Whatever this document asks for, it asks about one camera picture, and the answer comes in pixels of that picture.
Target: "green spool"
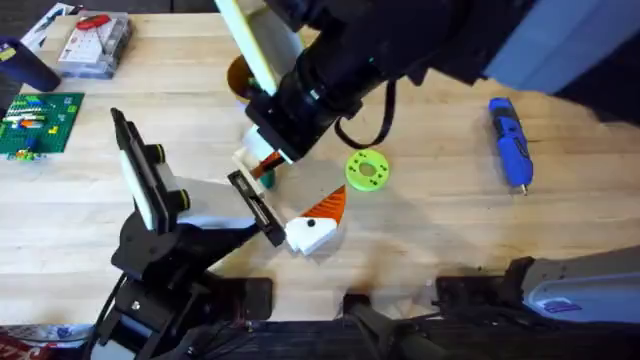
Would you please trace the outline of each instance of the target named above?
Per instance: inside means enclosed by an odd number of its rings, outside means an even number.
[[[391,169],[384,155],[371,149],[355,152],[344,168],[347,181],[360,191],[376,191],[389,179]]]

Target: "wooden tabletop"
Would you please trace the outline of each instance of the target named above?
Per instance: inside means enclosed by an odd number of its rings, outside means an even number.
[[[164,144],[175,174],[224,182],[250,121],[227,89],[239,54],[215,14],[133,15],[135,35],[113,80],[66,79],[86,93],[64,154],[0,162],[0,323],[93,322],[119,271],[118,245],[131,196],[118,163],[110,107]],[[55,60],[73,18],[49,30]],[[535,164],[530,195],[504,183],[487,114],[509,96]],[[377,132],[384,90],[345,128]],[[311,258],[254,239],[217,264],[225,276],[268,276],[273,320],[332,319],[349,287],[373,291],[394,317],[430,312],[440,274],[502,272],[521,256],[566,258],[638,244],[640,129],[604,125],[583,107],[494,82],[467,87],[436,72],[398,86],[396,120],[378,147],[391,164],[386,187],[348,190],[343,236]],[[333,131],[315,155],[337,169],[351,150]]]

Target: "yellow object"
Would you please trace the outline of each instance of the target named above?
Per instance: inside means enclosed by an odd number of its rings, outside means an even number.
[[[0,52],[0,61],[5,61],[11,59],[16,54],[16,49],[7,48]]]

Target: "toy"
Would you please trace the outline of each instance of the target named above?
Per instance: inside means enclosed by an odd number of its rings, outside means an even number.
[[[63,152],[83,98],[79,93],[16,95],[0,123],[0,154],[30,160]],[[35,142],[26,146],[29,139]]]

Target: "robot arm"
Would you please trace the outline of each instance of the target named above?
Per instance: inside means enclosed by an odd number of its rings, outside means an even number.
[[[472,84],[533,0],[267,3],[292,30],[309,25],[320,31],[274,96],[263,92],[246,110],[271,147],[295,162],[337,119],[355,116],[362,98],[385,81],[388,104],[396,80],[407,76],[419,86],[431,67]],[[359,145],[345,139],[339,123],[336,130],[348,144]],[[381,133],[376,140],[383,138]]]
[[[634,81],[640,72],[628,56],[637,54],[640,43],[640,23],[629,15],[640,11],[638,2],[266,2],[292,30],[308,25],[320,31],[273,97],[259,94],[246,110],[264,140],[289,162],[304,157],[334,123],[347,144],[361,145],[349,141],[336,120],[355,116],[361,99],[385,81],[392,104],[397,79],[407,76],[419,86],[429,68],[470,85],[488,76],[512,88],[640,119],[632,100],[640,91],[640,81]],[[628,83],[611,80],[620,74]],[[387,127],[391,119],[392,112],[385,115]],[[384,139],[385,130],[374,143]]]

